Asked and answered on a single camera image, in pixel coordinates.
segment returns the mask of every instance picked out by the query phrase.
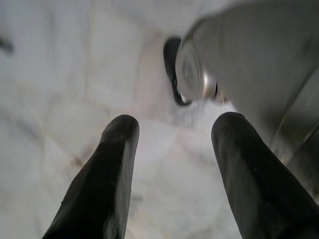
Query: floor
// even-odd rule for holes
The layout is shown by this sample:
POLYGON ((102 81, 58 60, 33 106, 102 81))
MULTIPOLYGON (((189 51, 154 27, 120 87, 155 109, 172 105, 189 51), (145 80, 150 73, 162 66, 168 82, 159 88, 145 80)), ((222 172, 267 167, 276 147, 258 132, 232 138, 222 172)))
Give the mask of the floor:
POLYGON ((162 46, 239 0, 0 0, 0 238, 39 239, 114 117, 140 123, 127 239, 237 239, 210 131, 179 108, 162 46))

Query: white marble surface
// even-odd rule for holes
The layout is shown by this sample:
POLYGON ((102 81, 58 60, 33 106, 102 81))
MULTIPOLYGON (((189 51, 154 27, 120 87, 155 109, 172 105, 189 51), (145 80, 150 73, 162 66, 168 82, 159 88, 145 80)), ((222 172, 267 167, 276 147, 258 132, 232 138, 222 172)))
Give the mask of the white marble surface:
POLYGON ((41 238, 107 123, 135 116, 127 239, 240 238, 210 130, 231 105, 175 105, 170 34, 239 0, 0 0, 0 238, 41 238))

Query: marble floor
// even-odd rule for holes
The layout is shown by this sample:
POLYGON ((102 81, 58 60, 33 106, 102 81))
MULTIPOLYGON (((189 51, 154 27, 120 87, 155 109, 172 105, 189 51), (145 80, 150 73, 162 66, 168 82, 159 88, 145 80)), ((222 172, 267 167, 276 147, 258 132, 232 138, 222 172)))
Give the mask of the marble floor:
POLYGON ((162 46, 239 0, 0 0, 0 238, 40 239, 115 116, 140 123, 127 239, 240 238, 210 131, 175 105, 162 46))

